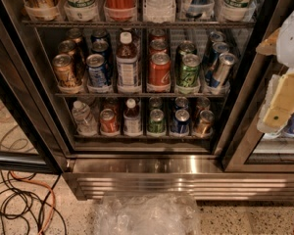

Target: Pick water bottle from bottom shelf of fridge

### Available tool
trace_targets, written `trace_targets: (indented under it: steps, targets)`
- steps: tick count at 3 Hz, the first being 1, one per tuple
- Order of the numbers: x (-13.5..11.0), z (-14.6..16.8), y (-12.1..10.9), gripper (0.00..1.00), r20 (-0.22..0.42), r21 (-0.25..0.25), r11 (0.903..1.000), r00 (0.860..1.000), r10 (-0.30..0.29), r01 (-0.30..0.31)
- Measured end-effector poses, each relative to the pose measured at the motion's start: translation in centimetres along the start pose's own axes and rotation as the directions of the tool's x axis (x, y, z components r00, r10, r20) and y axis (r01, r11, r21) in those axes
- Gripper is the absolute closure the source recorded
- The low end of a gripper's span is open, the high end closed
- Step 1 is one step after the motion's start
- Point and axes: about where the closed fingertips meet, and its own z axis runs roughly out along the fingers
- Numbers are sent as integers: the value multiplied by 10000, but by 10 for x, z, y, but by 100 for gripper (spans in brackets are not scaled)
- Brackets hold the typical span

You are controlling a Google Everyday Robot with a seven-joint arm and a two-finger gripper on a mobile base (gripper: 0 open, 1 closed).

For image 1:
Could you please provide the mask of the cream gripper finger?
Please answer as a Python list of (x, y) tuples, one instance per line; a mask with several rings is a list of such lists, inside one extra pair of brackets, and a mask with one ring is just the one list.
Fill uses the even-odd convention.
[(270, 56), (276, 54), (276, 42), (279, 29), (275, 30), (267, 39), (262, 41), (256, 48), (256, 52), (261, 55)]
[(294, 113), (294, 70), (274, 74), (269, 82), (262, 121), (268, 128), (280, 128)]

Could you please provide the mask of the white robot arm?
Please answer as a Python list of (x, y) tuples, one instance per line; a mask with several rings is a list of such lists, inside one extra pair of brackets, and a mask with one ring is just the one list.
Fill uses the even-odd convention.
[(288, 68), (286, 74), (274, 74), (270, 79), (257, 123), (258, 130), (263, 133), (276, 132), (294, 113), (294, 11), (280, 28), (258, 45), (256, 52), (275, 55), (277, 61)]

